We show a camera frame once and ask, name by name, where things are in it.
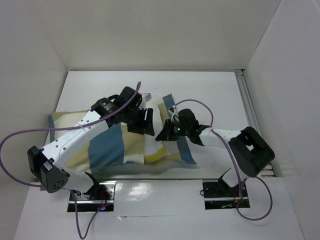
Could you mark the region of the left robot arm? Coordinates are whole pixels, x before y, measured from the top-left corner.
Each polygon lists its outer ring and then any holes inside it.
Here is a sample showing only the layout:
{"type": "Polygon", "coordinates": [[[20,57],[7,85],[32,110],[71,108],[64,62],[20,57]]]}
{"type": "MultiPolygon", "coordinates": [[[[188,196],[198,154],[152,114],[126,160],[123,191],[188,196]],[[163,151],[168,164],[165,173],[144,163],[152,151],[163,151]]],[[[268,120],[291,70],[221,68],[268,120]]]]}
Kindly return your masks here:
{"type": "Polygon", "coordinates": [[[90,140],[120,123],[125,123],[131,133],[154,136],[153,109],[146,107],[151,98],[149,93],[126,86],[120,94],[99,99],[58,139],[27,151],[31,173],[50,194],[66,189],[94,199],[105,187],[92,174],[67,168],[68,160],[90,140]]]}

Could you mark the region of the blue beige checked pillowcase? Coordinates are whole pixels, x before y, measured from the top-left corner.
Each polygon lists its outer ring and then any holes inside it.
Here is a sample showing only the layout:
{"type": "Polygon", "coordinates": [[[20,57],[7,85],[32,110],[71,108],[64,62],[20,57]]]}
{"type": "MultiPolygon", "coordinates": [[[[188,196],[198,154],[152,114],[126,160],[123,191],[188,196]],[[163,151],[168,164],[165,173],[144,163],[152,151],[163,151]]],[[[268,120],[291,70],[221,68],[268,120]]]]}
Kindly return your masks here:
{"type": "MultiPolygon", "coordinates": [[[[79,121],[84,113],[76,113],[79,121]]],[[[194,160],[186,138],[175,142],[163,142],[165,154],[158,161],[144,163],[145,135],[128,132],[127,124],[113,125],[86,143],[66,164],[73,171],[102,176],[107,169],[129,165],[137,169],[142,166],[159,168],[194,168],[194,160]]]]}

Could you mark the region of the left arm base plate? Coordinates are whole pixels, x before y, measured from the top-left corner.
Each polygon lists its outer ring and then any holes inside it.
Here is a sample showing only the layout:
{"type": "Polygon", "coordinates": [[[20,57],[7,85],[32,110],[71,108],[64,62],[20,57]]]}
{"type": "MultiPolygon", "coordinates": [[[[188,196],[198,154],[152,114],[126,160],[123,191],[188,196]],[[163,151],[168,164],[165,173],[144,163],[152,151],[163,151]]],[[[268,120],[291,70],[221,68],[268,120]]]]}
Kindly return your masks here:
{"type": "Polygon", "coordinates": [[[73,174],[63,188],[70,191],[67,207],[70,213],[114,210],[114,181],[99,182],[91,173],[81,172],[73,174]]]}

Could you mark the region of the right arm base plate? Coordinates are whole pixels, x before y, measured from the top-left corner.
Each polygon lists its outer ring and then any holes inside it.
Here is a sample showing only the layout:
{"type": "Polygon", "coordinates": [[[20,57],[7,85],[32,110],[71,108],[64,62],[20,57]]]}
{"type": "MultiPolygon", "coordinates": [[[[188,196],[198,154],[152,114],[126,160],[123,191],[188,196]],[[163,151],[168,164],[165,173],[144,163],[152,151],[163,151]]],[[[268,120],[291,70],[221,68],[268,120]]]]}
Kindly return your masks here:
{"type": "Polygon", "coordinates": [[[204,198],[205,210],[224,210],[239,208],[250,208],[250,201],[246,185],[242,187],[242,197],[239,195],[239,185],[229,187],[224,181],[223,176],[213,179],[202,180],[202,190],[199,194],[204,198]]]}

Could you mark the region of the white pillow yellow edge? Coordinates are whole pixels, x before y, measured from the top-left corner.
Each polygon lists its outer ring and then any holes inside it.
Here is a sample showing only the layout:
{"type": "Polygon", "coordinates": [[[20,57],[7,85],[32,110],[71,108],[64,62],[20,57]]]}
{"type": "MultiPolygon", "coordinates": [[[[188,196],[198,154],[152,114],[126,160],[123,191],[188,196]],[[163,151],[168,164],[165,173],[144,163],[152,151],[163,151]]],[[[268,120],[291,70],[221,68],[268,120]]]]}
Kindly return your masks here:
{"type": "Polygon", "coordinates": [[[158,161],[166,153],[165,145],[162,141],[156,141],[153,136],[144,136],[144,163],[152,164],[158,161]]]}

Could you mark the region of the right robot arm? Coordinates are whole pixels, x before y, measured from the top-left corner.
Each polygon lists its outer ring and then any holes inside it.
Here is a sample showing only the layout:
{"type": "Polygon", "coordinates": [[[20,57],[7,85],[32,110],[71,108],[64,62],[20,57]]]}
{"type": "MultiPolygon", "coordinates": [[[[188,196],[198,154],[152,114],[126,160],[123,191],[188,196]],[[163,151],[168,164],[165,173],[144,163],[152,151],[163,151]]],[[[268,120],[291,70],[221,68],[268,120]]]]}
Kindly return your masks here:
{"type": "Polygon", "coordinates": [[[243,130],[213,129],[200,124],[186,108],[178,112],[178,120],[166,119],[157,141],[172,142],[187,137],[193,144],[225,148],[232,156],[232,168],[220,178],[218,190],[230,196],[247,178],[256,177],[275,158],[275,153],[260,134],[250,126],[243,130]]]}

